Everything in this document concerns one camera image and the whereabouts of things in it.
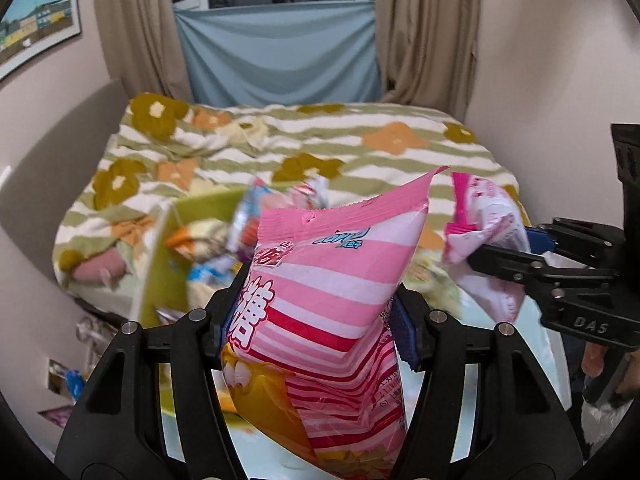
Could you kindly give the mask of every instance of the pink striped snack bag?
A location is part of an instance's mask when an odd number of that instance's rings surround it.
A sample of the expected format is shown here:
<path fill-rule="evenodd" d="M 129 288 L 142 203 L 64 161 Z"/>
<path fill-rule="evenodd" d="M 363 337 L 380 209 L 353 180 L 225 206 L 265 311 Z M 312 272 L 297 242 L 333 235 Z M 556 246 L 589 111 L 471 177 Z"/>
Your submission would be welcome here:
<path fill-rule="evenodd" d="M 260 219 L 223 375 L 239 415 L 344 479 L 388 478 L 406 435 L 386 318 L 444 169 L 353 205 Z"/>

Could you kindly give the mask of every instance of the white and pink snack package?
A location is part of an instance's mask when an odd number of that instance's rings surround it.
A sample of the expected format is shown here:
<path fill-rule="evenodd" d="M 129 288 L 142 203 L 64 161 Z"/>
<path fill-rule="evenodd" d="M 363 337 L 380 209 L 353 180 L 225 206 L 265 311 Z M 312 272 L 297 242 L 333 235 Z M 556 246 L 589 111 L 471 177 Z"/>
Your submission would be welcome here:
<path fill-rule="evenodd" d="M 341 478 L 388 478 L 404 442 L 388 306 L 444 169 L 353 205 L 260 218 L 226 383 L 239 415 Z"/>
<path fill-rule="evenodd" d="M 483 244 L 530 252 L 520 210 L 508 193 L 490 180 L 457 171 L 452 177 L 456 213 L 445 230 L 442 263 L 493 321 L 514 322 L 524 301 L 524 287 L 474 272 L 466 258 Z"/>

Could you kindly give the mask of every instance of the human hand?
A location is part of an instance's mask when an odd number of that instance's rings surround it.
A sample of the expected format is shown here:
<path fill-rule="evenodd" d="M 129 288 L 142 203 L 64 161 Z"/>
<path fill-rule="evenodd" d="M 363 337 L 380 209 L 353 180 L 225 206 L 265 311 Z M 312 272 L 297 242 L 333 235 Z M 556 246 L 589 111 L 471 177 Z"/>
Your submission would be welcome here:
<path fill-rule="evenodd" d="M 589 377 L 596 378 L 604 370 L 604 355 L 607 348 L 595 343 L 587 343 L 582 358 L 582 371 Z M 640 350 L 631 354 L 631 361 L 616 393 L 629 396 L 640 392 Z"/>

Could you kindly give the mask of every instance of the painting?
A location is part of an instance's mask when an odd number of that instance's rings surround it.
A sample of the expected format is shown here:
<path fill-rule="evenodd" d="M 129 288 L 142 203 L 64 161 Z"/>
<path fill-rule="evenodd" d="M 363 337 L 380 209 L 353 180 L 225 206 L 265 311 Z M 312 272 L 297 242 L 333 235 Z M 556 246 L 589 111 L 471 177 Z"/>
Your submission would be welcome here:
<path fill-rule="evenodd" d="M 13 0 L 0 22 L 0 80 L 80 33 L 78 0 Z"/>

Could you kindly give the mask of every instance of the plastic bag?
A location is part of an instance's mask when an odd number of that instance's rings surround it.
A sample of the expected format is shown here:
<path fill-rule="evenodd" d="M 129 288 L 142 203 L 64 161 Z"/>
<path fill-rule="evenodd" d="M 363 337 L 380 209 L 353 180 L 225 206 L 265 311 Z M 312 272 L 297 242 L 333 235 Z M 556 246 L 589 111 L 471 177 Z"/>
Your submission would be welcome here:
<path fill-rule="evenodd" d="M 206 308 L 217 290 L 231 285 L 240 267 L 232 254 L 224 254 L 204 264 L 194 264 L 187 277 L 189 308 Z"/>
<path fill-rule="evenodd" d="M 324 209 L 327 189 L 327 179 L 319 175 L 292 187 L 286 195 L 271 189 L 260 178 L 254 178 L 236 207 L 227 250 L 236 254 L 241 262 L 250 262 L 254 257 L 260 214 L 264 209 Z"/>
<path fill-rule="evenodd" d="M 452 172 L 456 195 L 454 221 L 445 230 L 442 262 L 450 277 L 498 322 L 514 322 L 524 287 L 474 272 L 466 258 L 483 244 L 530 252 L 522 216 L 508 193 L 490 180 Z"/>
<path fill-rule="evenodd" d="M 225 252 L 229 226 L 217 218 L 197 220 L 180 227 L 165 245 L 192 262 L 206 262 Z"/>
<path fill-rule="evenodd" d="M 239 415 L 342 478 L 387 478 L 406 434 L 388 305 L 431 172 L 337 209 L 268 210 L 222 351 Z"/>

